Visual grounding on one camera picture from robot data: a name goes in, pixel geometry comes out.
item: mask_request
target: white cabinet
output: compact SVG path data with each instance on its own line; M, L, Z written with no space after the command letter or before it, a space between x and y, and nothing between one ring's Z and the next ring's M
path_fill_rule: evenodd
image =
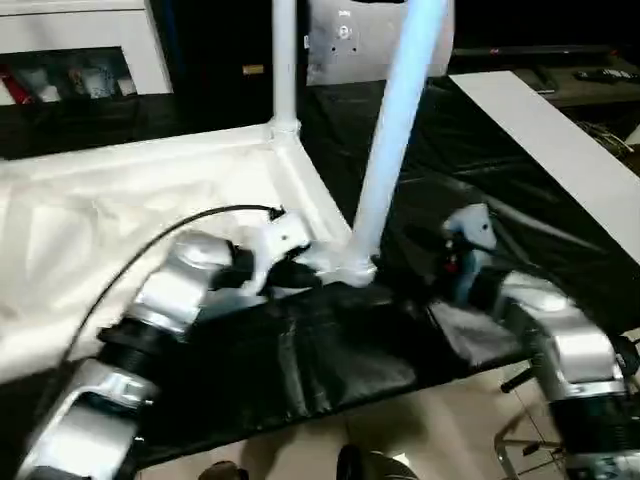
M139 94L171 91L142 0L0 0L0 54L101 47L122 50Z

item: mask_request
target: white metal pole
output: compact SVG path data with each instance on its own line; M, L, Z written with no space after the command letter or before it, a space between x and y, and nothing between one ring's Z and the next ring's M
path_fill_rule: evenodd
M409 0L378 115L345 267L368 268L371 256L378 253L446 8L447 0Z
M297 131L296 0L273 0L273 126Z

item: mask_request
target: table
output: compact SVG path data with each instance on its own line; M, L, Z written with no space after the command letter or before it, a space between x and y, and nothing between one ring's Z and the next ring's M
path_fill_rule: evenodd
M348 220L383 88L382 82L315 87L301 104L305 148ZM383 239L379 282L363 290L331 285L199 327L143 421L146 442L134 452L139 467L523 358L513 338L491 322L428 295L435 253L432 237L420 235L437 231L470 202L492 206L502 251L544 266L608 332L640 324L640 267L454 82L434 81L428 92ZM3 138L0 155L211 128L210 112L188 115L197 110L176 97L136 101L98 104L111 128L87 129L66 143L64 135L47 139L36 128L14 127L22 135ZM137 114L114 122L109 113L127 110L123 105ZM162 115L155 120L149 109ZM15 462L45 379L0 390L4 411L12 412L0 440L0 470Z

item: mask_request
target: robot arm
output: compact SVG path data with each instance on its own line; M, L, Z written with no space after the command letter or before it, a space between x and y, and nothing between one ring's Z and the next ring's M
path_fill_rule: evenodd
M254 232L247 250L199 231L178 235L123 317L99 334L100 352L82 363L42 420L17 479L116 478L136 441L139 415L153 404L171 353L209 292L232 278L231 303L255 302L271 267L309 242L304 222L291 213Z
M478 215L489 224L486 209ZM455 231L469 239L465 228ZM553 283L479 262L477 250L464 257L450 296L490 315L531 352L569 477L640 478L640 418L607 335Z

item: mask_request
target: wire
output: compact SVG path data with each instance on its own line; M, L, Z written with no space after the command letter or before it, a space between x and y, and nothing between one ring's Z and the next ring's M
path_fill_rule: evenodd
M546 270L544 270L542 267L540 267L539 265L536 265L535 263L531 263L528 262L526 260L521 260L513 255L510 255L508 253L501 253L498 252L497 250L493 249L493 248L489 248L489 247L485 247L483 245L477 244L475 242L472 242L470 240L467 240L466 238L459 240L462 244L464 244L467 248L471 248L473 250L479 250L481 252L485 252L488 253L489 255L491 255L492 257L495 257L499 260L502 260L506 263L509 263L511 265L513 265L514 267L516 267L518 270L521 270L523 273L528 273L530 275L534 275L534 276L539 276L542 277L544 279L548 279L549 274L546 272Z
M160 233L155 235L147 243L145 243L142 247L140 247L138 251L133 255L133 257L131 257L129 261L125 263L123 267L118 271L118 273L116 273L113 276L113 278L109 281L109 283L107 283L104 286L104 288L102 289L100 294L96 297L95 301L93 302L89 310L87 310L87 313L85 314L85 316L82 318L82 321L80 322L73 336L71 337L69 345L67 345L67 348L65 349L64 353L60 357L60 360L58 361L57 366L54 368L52 377L50 378L49 382L47 383L47 385L43 390L42 396L40 397L40 400L38 401L38 404L35 410L35 416L36 417L40 416L42 411L47 407L49 403L49 400L50 400L49 397L56 392L58 384L62 379L63 369L65 365L69 362L71 353L73 352L73 349L75 348L76 343L78 343L78 339L80 338L80 335L82 334L82 331L84 330L85 326L89 322L89 319L91 318L91 316L98 309L98 307L100 306L102 301L105 299L109 291L113 288L113 286L116 283L118 283L118 281L120 281L120 279L125 275L125 273L127 273L129 269L138 260L140 260L140 258L145 253L147 253L154 245L156 245L160 240L165 238L167 235L175 232L176 230L184 227L185 225L188 225L197 220L200 220L201 218L211 217L219 213L237 212L237 211L245 211L245 210L258 210L258 211L268 212L269 214L275 214L280 211L277 208L267 207L264 205L227 205L225 207L210 208L208 210L203 210L196 214L185 217L182 220L179 220L178 222L168 226L167 228L162 230Z

